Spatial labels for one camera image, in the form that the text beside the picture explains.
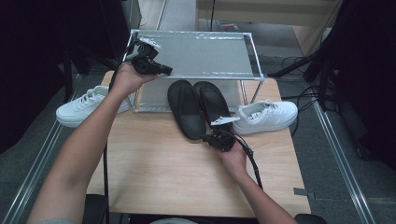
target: hand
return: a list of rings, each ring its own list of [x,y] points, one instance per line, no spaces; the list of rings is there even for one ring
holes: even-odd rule
[[[234,179],[247,175],[247,154],[242,146],[235,142],[229,151],[216,150],[221,160]]]
[[[112,90],[119,91],[123,96],[127,96],[137,91],[144,83],[157,78],[158,75],[140,75],[134,70],[130,63],[122,63],[118,70],[116,80]]]

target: black slipper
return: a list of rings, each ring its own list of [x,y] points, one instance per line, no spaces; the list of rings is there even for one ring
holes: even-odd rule
[[[198,140],[206,133],[204,118],[195,91],[186,80],[178,80],[169,87],[168,103],[179,129],[190,140]]]
[[[194,84],[195,93],[204,116],[210,125],[210,122],[219,119],[220,117],[228,118],[231,116],[228,109],[227,102],[221,94],[219,88],[213,83],[207,81],[200,81]],[[216,125],[210,127],[213,130],[223,130],[230,133],[233,127],[232,123]]]

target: floor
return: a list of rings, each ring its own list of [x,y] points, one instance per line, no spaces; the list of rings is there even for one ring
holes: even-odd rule
[[[194,30],[194,0],[140,0],[141,29]],[[302,57],[292,29],[287,25],[235,22],[241,32],[253,33],[264,73],[273,73]],[[208,30],[208,21],[200,20],[200,30]],[[214,22],[214,31],[221,31]],[[298,96],[309,85],[303,80],[306,67],[277,78],[282,97]],[[75,72],[75,95],[101,82],[106,69],[97,64],[90,75]],[[63,90],[51,100],[45,111],[35,120],[22,140],[11,150],[0,155],[0,220],[3,223],[24,223],[33,198],[50,168],[65,138],[73,131],[56,122],[54,111],[62,104]],[[312,99],[302,99],[300,106]],[[336,147],[341,147],[347,167],[350,168],[358,189],[367,200],[373,218],[364,220],[358,212],[355,198],[351,197],[348,179],[342,171],[330,133],[323,128],[323,114],[312,105],[299,115],[299,126],[293,136],[298,161],[312,213],[322,216],[328,223],[394,223],[396,215],[396,174],[381,161],[363,161],[347,132],[345,123],[336,112],[328,111],[325,118],[331,121]],[[290,126],[292,132],[296,126]],[[35,166],[37,161],[43,166]],[[118,223],[119,214],[112,214],[111,223]],[[121,223],[127,223],[124,216]]]

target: wooden tabletop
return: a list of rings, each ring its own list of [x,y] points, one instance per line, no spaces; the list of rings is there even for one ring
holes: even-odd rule
[[[112,72],[106,73],[107,85]],[[245,81],[247,97],[259,82]],[[276,81],[265,79],[257,100],[279,101]],[[311,213],[289,129],[244,135],[254,150],[264,190],[292,216]],[[215,149],[188,140],[172,113],[118,114],[108,137],[110,211],[118,213],[254,217]],[[247,160],[249,174],[255,179]],[[88,193],[104,193],[103,164]]]

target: desk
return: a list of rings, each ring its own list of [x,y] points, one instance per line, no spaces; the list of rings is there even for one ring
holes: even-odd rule
[[[342,0],[217,0],[214,19],[292,25],[306,56],[335,19]],[[198,19],[209,19],[212,0],[196,0]]]
[[[103,85],[108,84],[111,72]],[[257,81],[245,81],[250,96]],[[258,99],[280,100],[276,82],[264,81]],[[288,129],[244,136],[255,151],[264,190],[292,216],[310,213]],[[118,114],[108,137],[110,211],[118,213],[254,217],[242,191],[207,143],[181,133],[171,113]],[[255,179],[247,160],[249,174]],[[103,164],[88,193],[104,193]]]

